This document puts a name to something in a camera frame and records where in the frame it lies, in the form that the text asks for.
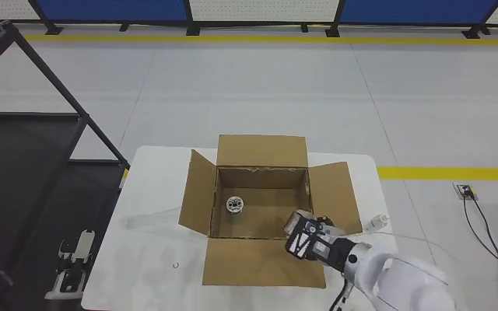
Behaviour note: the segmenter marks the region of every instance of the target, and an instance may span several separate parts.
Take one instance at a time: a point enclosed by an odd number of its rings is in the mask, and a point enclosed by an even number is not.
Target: cardboard box
[[[238,216],[232,196],[244,200]],[[362,231],[347,163],[308,167],[302,137],[221,135],[216,165],[192,150],[179,223],[209,237],[202,284],[325,288],[322,264],[284,248],[299,208]]]

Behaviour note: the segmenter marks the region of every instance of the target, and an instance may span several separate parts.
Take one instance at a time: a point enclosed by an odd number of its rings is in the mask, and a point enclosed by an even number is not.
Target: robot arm
[[[318,260],[342,273],[345,284],[331,311],[341,310],[353,287],[377,311],[454,311],[446,275],[417,258],[354,243],[326,217],[295,211],[284,226],[287,252],[301,260]]]

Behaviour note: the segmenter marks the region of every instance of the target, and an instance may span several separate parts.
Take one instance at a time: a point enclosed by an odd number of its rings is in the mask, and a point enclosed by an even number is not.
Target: box flap
[[[304,137],[220,135],[219,166],[307,167]]]
[[[311,202],[317,217],[329,217],[346,233],[363,231],[347,162],[309,168]]]
[[[192,149],[184,200],[178,220],[180,225],[208,235],[215,180],[216,166]]]
[[[325,288],[323,265],[286,252],[285,240],[209,239],[203,285]]]

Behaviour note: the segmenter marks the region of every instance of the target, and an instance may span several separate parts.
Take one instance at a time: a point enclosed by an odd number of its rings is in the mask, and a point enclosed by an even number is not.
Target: table
[[[216,162],[216,149],[195,149]],[[191,149],[143,146],[136,152],[100,252],[82,307],[91,310],[328,310],[343,284],[325,268],[326,289],[202,286],[208,239],[177,224]],[[310,166],[347,161],[361,222],[388,215],[374,160],[368,155],[308,153]],[[391,225],[382,229],[392,232]],[[385,234],[357,236],[397,251]],[[358,290],[348,308],[374,310]]]

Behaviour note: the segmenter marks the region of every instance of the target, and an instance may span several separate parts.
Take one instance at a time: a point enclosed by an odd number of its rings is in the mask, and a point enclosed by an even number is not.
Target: floor
[[[116,29],[65,30],[110,31],[117,35]],[[455,30],[342,30],[344,37],[379,33],[461,36]],[[131,162],[141,145],[215,148],[219,134],[252,133],[306,136],[311,152],[367,154],[378,166],[498,166],[496,46],[32,44]],[[0,57],[0,72],[0,110],[72,111],[18,47]],[[73,157],[111,154],[87,131]],[[453,181],[382,180],[398,247],[451,276],[460,310],[494,310],[498,260],[468,228]],[[498,239],[498,183],[471,182]],[[484,239],[472,204],[469,211]]]

